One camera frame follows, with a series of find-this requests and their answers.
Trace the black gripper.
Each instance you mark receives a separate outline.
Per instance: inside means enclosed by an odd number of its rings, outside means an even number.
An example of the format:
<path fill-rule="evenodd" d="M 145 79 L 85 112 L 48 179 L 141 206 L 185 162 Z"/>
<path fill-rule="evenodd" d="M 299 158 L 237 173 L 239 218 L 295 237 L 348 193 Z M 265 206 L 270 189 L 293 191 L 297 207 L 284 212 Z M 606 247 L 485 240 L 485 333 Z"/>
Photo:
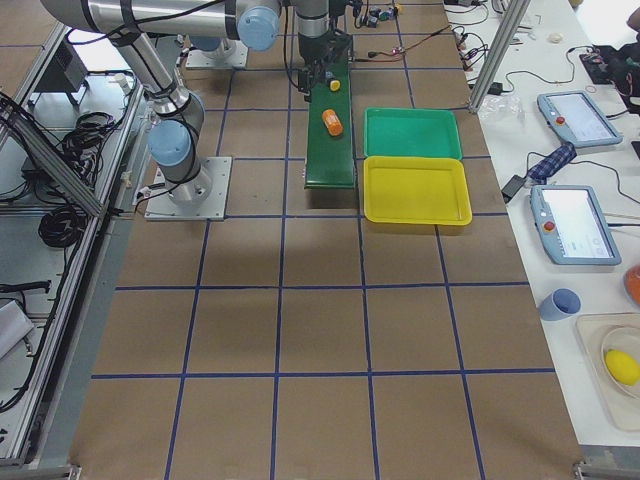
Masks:
<path fill-rule="evenodd" d="M 318 37 L 298 34 L 299 53 L 304 60 L 304 67 L 297 70 L 297 90 L 310 95 L 316 84 L 314 70 L 333 63 L 351 45 L 351 35 L 340 29 L 329 29 Z M 324 72 L 324 83 L 336 79 L 330 70 Z"/>

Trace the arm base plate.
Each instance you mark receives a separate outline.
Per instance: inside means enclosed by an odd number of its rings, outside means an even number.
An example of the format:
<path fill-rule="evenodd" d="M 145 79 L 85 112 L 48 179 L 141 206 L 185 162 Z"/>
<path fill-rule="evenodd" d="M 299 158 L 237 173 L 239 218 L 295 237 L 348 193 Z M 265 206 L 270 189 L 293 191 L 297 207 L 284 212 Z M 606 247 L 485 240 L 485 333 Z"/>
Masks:
<path fill-rule="evenodd" d="M 248 48 L 239 40 L 216 39 L 191 46 L 185 66 L 188 70 L 242 70 L 247 59 Z"/>
<path fill-rule="evenodd" d="M 201 158 L 199 175 L 166 194 L 162 187 L 145 205 L 148 221 L 223 221 L 232 171 L 231 157 Z"/>

